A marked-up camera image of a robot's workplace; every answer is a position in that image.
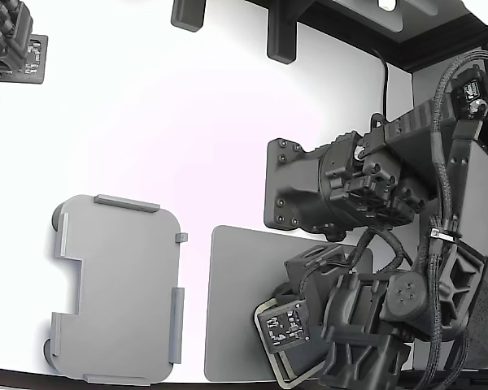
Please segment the dark gray gripper body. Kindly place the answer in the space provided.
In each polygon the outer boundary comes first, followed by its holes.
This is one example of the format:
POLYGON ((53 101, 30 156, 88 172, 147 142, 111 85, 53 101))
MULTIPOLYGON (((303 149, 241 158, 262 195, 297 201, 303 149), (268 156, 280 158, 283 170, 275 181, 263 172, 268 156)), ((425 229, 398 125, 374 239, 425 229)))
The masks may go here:
POLYGON ((329 293, 340 275, 351 269, 345 245, 315 245, 284 262, 290 287, 309 309, 308 323, 321 325, 329 293))

